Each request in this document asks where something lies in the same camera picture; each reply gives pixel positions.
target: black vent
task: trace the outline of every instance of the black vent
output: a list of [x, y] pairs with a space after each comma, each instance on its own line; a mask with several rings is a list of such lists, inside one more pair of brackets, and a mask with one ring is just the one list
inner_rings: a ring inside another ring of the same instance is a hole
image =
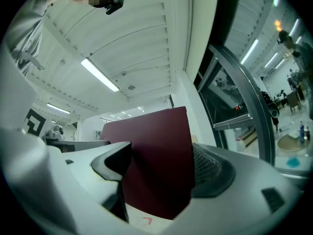
[[262, 194], [268, 203], [270, 211], [274, 213], [285, 203], [279, 192], [275, 188], [267, 188], [262, 190]]

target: brown chair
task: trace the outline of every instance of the brown chair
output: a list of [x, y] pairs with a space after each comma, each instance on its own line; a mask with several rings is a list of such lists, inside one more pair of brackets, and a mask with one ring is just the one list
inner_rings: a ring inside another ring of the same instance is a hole
[[195, 173], [185, 107], [107, 123], [100, 139], [132, 142], [132, 162], [122, 180], [127, 204], [167, 219], [189, 204]]
[[296, 94], [296, 92], [292, 92], [292, 93], [288, 94], [287, 100], [288, 100], [288, 104], [290, 106], [291, 113], [292, 113], [292, 109], [296, 106], [298, 106], [299, 110], [301, 110], [301, 105], [300, 105], [299, 98], [298, 98], [298, 95]]

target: black metal frame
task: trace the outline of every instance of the black metal frame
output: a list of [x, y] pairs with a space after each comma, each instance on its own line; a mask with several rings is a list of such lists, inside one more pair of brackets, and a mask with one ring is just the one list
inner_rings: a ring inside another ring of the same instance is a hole
[[[203, 76], [203, 80], [198, 85], [197, 90], [201, 96], [202, 102], [206, 108], [210, 123], [213, 127], [213, 133], [217, 146], [225, 148], [227, 142], [225, 135], [222, 137], [223, 130], [233, 129], [236, 127], [255, 125], [255, 129], [258, 136], [259, 144], [259, 156], [260, 159], [268, 162], [271, 165], [275, 165], [275, 140], [274, 132], [271, 124], [269, 112], [267, 106], [260, 94], [259, 89], [253, 80], [251, 74], [247, 69], [240, 65], [240, 61], [224, 46], [209, 45], [208, 48], [214, 55], [208, 66], [208, 69]], [[249, 114], [238, 119], [231, 119], [221, 123], [214, 123], [212, 116], [212, 109], [205, 104], [201, 90], [204, 85], [212, 82], [215, 74], [221, 69], [217, 67], [217, 63], [229, 74], [230, 78], [237, 85], [237, 88], [246, 103]]]

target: orange light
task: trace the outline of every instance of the orange light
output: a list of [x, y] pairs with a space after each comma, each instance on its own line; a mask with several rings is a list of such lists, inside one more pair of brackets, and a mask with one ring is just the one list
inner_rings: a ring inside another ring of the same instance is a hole
[[278, 26], [278, 27], [279, 27], [279, 26], [280, 26], [280, 24], [281, 24], [281, 23], [280, 23], [280, 21], [275, 20], [275, 25], [276, 25], [276, 26]]

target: red arrow mark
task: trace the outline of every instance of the red arrow mark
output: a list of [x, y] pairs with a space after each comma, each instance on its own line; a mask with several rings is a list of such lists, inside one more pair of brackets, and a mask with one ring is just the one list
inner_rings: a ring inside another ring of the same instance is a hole
[[149, 220], [149, 225], [151, 224], [151, 222], [152, 222], [152, 218], [150, 218], [150, 217], [144, 217], [144, 219], [148, 219]]

